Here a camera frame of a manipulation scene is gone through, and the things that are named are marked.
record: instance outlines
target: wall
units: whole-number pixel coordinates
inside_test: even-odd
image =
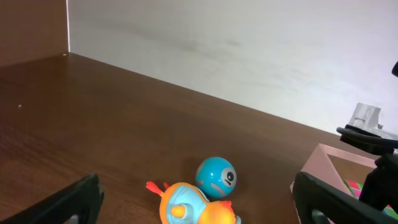
[[[69,0],[71,51],[334,133],[398,133],[396,0]]]
[[[0,1],[0,66],[66,52],[66,0]]]

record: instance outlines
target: toy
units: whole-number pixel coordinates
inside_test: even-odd
[[[221,198],[234,189],[236,172],[226,159],[210,157],[200,164],[195,180],[198,188],[205,194]]]
[[[162,197],[160,219],[163,224],[241,224],[230,201],[209,202],[202,191],[187,183],[164,183],[162,192],[153,182],[147,189]]]

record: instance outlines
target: wooden table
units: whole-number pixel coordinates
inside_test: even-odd
[[[160,223],[148,180],[194,183],[229,160],[243,223],[298,223],[289,185],[338,136],[79,55],[0,68],[0,219],[95,172],[98,223]]]

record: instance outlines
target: ball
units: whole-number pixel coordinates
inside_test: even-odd
[[[197,187],[206,195],[213,198],[222,198],[234,189],[236,172],[226,159],[210,157],[200,164],[195,181]]]

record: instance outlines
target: orange and blue toy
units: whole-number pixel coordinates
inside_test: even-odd
[[[241,224],[230,201],[209,202],[201,190],[190,184],[164,183],[165,192],[153,182],[147,182],[146,187],[162,197],[159,212],[163,224]]]

